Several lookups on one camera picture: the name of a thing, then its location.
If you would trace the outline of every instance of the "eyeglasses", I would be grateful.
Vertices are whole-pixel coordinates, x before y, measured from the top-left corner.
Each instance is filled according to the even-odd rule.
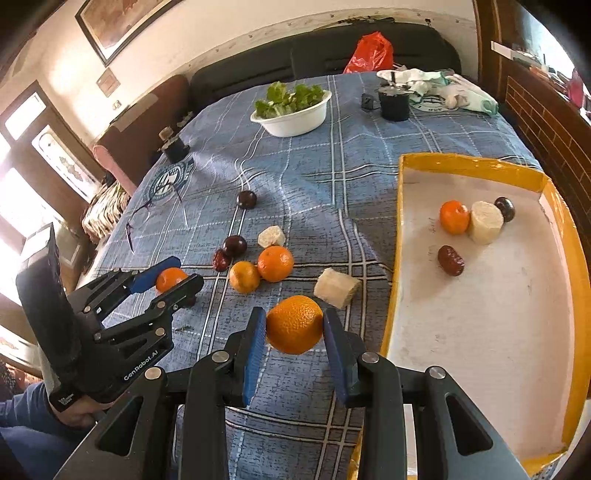
[[[184,217],[184,221],[185,221],[185,226],[187,226],[187,213],[185,212],[185,209],[184,209],[183,198],[181,197],[180,193],[178,192],[176,186],[174,186],[174,183],[166,183],[164,185],[159,186],[158,189],[156,189],[154,191],[154,194],[160,195],[163,192],[166,192],[168,190],[168,187],[172,187],[172,190],[175,192],[175,194],[178,198],[178,202],[181,206],[181,209],[183,210],[183,217]],[[135,251],[134,251],[134,244],[131,239],[131,232],[134,230],[134,228],[137,228],[140,225],[145,225],[145,223],[148,221],[148,219],[151,216],[150,210],[153,209],[154,203],[155,203],[155,200],[150,196],[150,198],[148,198],[148,200],[143,205],[140,205],[131,213],[131,215],[129,216],[129,218],[127,220],[127,223],[125,224],[125,234],[127,236],[127,242],[129,243],[129,248],[131,249],[132,253],[135,253]]]

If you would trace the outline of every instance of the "brown leather armchair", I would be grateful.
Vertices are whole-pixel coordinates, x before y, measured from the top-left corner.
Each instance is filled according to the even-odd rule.
[[[96,161],[133,195],[163,144],[158,134],[164,127],[175,127],[188,104],[186,77],[170,77],[111,122],[93,148]]]

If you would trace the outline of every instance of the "framed painting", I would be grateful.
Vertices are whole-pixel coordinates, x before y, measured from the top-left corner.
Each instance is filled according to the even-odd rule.
[[[160,15],[183,0],[86,0],[76,20],[105,67]]]

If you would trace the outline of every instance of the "person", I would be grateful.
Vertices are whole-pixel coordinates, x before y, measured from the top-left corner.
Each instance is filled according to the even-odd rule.
[[[43,382],[0,402],[0,478],[53,479],[95,425],[93,414],[111,405],[84,396],[58,412]]]

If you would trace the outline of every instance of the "black container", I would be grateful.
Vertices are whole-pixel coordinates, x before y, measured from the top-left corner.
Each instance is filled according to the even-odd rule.
[[[179,137],[171,139],[169,142],[162,147],[162,151],[166,154],[170,163],[180,162],[191,150],[191,147],[185,145]]]
[[[392,122],[404,122],[410,115],[407,90],[393,86],[378,89],[382,116]]]

